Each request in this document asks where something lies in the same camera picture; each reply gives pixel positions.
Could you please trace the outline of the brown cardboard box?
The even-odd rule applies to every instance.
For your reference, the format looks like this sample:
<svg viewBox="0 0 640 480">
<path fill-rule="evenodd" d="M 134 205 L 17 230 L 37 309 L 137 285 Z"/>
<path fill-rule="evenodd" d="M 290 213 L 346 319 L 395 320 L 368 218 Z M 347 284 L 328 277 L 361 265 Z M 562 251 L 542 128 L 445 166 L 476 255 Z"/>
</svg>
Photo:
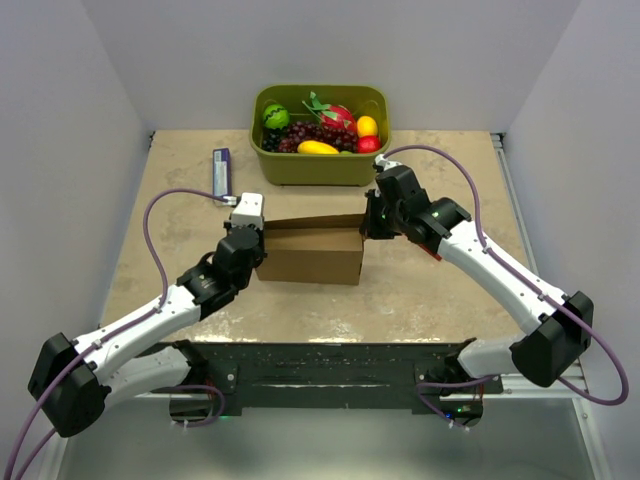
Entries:
<svg viewBox="0 0 640 480">
<path fill-rule="evenodd" d="M 355 286 L 360 283 L 364 215 L 271 220 L 264 225 L 262 281 Z"/>
</svg>

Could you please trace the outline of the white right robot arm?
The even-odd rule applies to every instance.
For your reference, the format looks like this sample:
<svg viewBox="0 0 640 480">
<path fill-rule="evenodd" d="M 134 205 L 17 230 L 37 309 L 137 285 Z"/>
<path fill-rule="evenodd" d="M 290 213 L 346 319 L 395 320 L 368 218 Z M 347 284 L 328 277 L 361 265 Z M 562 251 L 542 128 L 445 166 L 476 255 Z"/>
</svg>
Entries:
<svg viewBox="0 0 640 480">
<path fill-rule="evenodd" d="M 366 192 L 361 233 L 368 239 L 404 236 L 437 260 L 456 266 L 491 295 L 520 332 L 502 340 L 472 338 L 428 379 L 469 392 L 482 377 L 518 373 L 549 387 L 589 347 L 590 335 L 571 320 L 593 321 L 593 302 L 567 295 L 540 279 L 479 234 L 471 215 L 450 198 L 430 200 L 413 170 L 398 162 L 375 164 L 375 188 Z"/>
</svg>

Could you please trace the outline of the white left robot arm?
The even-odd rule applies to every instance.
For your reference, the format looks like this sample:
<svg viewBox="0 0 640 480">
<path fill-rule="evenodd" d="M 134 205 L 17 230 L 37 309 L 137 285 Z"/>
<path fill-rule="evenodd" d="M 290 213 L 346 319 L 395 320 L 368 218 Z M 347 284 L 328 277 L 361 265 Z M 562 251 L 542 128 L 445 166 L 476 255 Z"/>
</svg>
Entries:
<svg viewBox="0 0 640 480">
<path fill-rule="evenodd" d="M 113 401 L 107 383 L 118 368 L 169 334 L 200 322 L 247 288 L 265 257 L 264 226 L 226 224 L 214 252 L 185 271 L 165 296 L 75 340 L 44 342 L 28 391 L 63 438 L 92 425 Z"/>
</svg>

